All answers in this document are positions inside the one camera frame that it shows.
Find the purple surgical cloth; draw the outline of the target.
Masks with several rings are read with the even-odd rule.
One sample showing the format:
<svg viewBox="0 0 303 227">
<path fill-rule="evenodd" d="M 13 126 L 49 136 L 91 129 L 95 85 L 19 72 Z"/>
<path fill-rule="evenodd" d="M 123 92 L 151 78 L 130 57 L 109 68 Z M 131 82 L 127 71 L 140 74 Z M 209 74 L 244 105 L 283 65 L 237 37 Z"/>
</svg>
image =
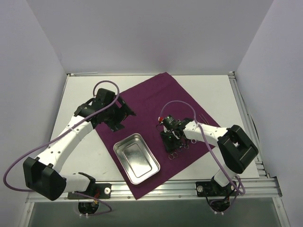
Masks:
<svg viewBox="0 0 303 227">
<path fill-rule="evenodd" d="M 184 119 L 193 118 L 193 113 L 205 113 L 205 110 L 170 74 L 158 74 L 122 92 L 120 97 L 136 116 L 127 117 L 122 123 L 124 128 L 121 130 L 113 132 L 105 124 L 100 124 L 96 127 L 96 132 L 135 199 L 151 192 L 208 153 L 205 143 L 197 142 L 190 144 L 189 149 L 182 151 L 177 158 L 169 159 L 157 127 L 158 117 L 170 114 L 175 118 Z M 138 185 L 130 182 L 113 150 L 117 142 L 134 133 L 139 133 L 143 137 L 160 164 L 160 171 L 157 174 Z"/>
</svg>

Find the steel instrument tray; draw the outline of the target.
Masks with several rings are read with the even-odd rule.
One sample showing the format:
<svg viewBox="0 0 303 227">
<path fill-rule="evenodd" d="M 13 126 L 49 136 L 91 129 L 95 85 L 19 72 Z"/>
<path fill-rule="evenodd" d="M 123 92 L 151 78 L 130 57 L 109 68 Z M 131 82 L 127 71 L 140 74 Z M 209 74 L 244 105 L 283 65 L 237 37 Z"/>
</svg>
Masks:
<svg viewBox="0 0 303 227">
<path fill-rule="evenodd" d="M 160 171 L 160 164 L 143 137 L 132 134 L 113 146 L 128 179 L 138 185 Z"/>
</svg>

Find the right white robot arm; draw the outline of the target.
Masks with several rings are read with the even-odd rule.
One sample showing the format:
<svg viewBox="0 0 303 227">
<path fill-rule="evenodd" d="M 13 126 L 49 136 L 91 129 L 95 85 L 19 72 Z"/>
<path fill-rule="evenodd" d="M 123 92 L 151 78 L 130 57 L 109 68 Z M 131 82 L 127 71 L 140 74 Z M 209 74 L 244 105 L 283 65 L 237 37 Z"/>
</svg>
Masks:
<svg viewBox="0 0 303 227">
<path fill-rule="evenodd" d="M 163 126 L 160 132 L 166 152 L 174 153 L 181 147 L 186 147 L 190 141 L 201 141 L 210 147 L 217 147 L 224 160 L 219 171 L 210 183 L 210 189 L 215 195 L 221 195 L 227 190 L 227 185 L 238 174 L 242 174 L 258 155 L 258 149 L 246 132 L 238 125 L 221 128 L 196 122 L 193 119 L 175 120 L 171 115 L 159 117 L 159 124 Z"/>
</svg>

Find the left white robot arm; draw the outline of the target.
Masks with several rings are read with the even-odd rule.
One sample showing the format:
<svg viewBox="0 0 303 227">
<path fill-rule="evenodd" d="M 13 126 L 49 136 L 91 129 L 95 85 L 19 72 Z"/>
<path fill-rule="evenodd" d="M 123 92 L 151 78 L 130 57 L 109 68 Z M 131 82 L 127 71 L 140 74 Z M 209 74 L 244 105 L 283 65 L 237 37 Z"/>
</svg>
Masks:
<svg viewBox="0 0 303 227">
<path fill-rule="evenodd" d="M 26 186 L 51 201 L 65 192 L 91 198 L 96 191 L 95 178 L 83 172 L 61 175 L 62 167 L 77 145 L 99 124 L 104 123 L 115 132 L 124 128 L 121 122 L 130 115 L 136 114 L 123 98 L 100 88 L 95 97 L 76 109 L 57 141 L 36 158 L 28 157 L 23 162 Z"/>
</svg>

